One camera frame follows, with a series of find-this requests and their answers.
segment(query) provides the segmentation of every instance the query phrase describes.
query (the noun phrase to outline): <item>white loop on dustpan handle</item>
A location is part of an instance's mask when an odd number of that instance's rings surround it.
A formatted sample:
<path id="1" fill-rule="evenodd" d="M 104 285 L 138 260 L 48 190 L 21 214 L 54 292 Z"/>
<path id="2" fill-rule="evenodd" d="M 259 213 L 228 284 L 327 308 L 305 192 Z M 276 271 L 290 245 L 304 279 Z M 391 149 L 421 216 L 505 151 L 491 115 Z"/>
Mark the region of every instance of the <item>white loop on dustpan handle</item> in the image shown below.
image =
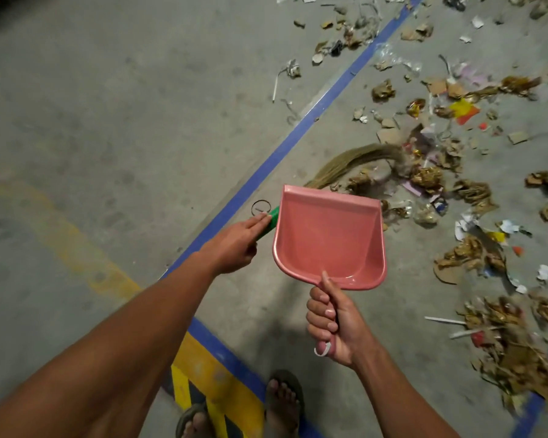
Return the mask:
<path id="1" fill-rule="evenodd" d="M 318 357 L 324 357 L 324 356 L 327 356 L 327 353 L 329 353 L 330 349 L 331 349 L 331 342 L 327 341 L 327 343 L 325 344 L 325 350 L 323 350 L 322 353 L 318 353 L 317 348 L 315 347 L 314 354 Z"/>

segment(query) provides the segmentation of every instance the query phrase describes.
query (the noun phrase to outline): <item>blue line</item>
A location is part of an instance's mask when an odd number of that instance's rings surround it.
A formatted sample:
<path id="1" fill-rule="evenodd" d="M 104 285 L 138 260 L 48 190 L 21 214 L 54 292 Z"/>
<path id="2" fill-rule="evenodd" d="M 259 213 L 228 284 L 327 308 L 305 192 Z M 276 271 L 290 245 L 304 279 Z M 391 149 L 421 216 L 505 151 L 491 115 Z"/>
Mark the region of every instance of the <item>blue line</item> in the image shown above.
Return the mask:
<path id="1" fill-rule="evenodd" d="M 410 4 L 415 9 L 422 0 L 411 0 Z M 299 140 L 313 126 L 315 119 L 320 117 L 331 103 L 343 92 L 345 87 L 357 75 L 373 57 L 378 46 L 387 42 L 391 35 L 408 18 L 413 9 L 409 10 L 403 7 L 398 19 L 388 22 L 373 43 L 371 43 L 353 64 L 339 77 L 321 99 L 312 107 L 311 110 L 300 120 L 292 129 L 284 141 L 272 152 L 272 154 L 263 162 L 263 164 L 250 176 L 244 185 L 235 193 L 219 213 L 207 224 L 207 226 L 197 235 L 193 242 L 187 247 L 182 255 L 171 265 L 164 273 L 162 278 L 197 252 L 207 241 L 212 239 L 227 224 L 227 222 L 237 213 L 237 211 L 252 196 L 254 191 L 262 184 L 268 175 L 280 164 L 286 155 L 297 145 Z M 230 351 L 219 339 L 214 336 L 198 319 L 193 318 L 189 327 L 189 333 L 199 343 L 205 347 L 223 366 L 231 372 L 241 383 L 245 384 L 262 402 L 264 401 L 265 384 L 260 377 L 252 372 L 244 363 L 242 363 L 232 351 Z M 302 421 L 300 427 L 300 436 L 303 438 L 322 438 L 322 435 L 314 429 L 308 422 Z"/>
<path id="2" fill-rule="evenodd" d="M 524 414 L 520 417 L 511 433 L 511 438 L 527 438 L 530 436 L 545 404 L 544 398 L 532 393 L 524 408 Z"/>

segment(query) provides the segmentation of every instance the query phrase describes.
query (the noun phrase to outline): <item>person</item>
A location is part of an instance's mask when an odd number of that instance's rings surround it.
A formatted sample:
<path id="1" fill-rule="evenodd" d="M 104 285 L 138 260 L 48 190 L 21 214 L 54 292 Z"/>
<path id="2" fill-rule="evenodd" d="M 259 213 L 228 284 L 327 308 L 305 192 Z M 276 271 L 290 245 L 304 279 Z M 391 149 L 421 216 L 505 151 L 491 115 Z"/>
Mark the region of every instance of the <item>person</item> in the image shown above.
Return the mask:
<path id="1" fill-rule="evenodd" d="M 223 229 L 40 368 L 0 402 L 0 437 L 137 437 L 209 286 L 218 275 L 250 264 L 269 222 L 269 215 L 260 214 Z M 329 357 L 357 373 L 386 437 L 458 436 L 410 385 L 326 273 L 310 297 L 309 334 L 319 349 L 335 335 Z M 274 372 L 266 386 L 264 437 L 295 436 L 303 411 L 296 377 Z M 213 437 L 206 408 L 192 406 L 176 432 L 177 438 Z"/>

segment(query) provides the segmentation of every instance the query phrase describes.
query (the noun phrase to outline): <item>pink dustpan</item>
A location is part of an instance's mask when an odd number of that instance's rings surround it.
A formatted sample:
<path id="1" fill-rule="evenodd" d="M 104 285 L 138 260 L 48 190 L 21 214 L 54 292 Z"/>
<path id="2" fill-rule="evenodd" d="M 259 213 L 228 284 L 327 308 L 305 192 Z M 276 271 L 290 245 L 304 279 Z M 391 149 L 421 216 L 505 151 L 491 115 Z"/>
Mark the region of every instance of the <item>pink dustpan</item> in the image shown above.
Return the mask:
<path id="1" fill-rule="evenodd" d="M 316 286 L 326 270 L 342 289 L 373 289 L 387 273 L 381 203 L 285 185 L 272 252 L 297 280 Z"/>

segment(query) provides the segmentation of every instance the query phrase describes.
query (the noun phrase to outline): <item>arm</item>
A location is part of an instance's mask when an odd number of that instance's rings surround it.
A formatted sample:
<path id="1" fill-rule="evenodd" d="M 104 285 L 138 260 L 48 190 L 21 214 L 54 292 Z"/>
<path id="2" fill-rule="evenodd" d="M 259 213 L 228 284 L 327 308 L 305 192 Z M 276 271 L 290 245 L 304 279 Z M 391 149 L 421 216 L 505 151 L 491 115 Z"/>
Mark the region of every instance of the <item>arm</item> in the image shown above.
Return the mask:
<path id="1" fill-rule="evenodd" d="M 386 438 L 459 435 L 412 387 L 387 350 L 365 324 L 351 299 L 323 272 L 323 289 L 313 287 L 307 303 L 308 332 L 317 339 L 317 350 L 335 333 L 330 358 L 355 370 L 364 385 L 381 432 Z M 335 322 L 341 320 L 341 330 Z"/>
<path id="2" fill-rule="evenodd" d="M 249 264 L 269 217 L 221 231 L 0 404 L 0 437 L 137 437 L 213 279 Z"/>

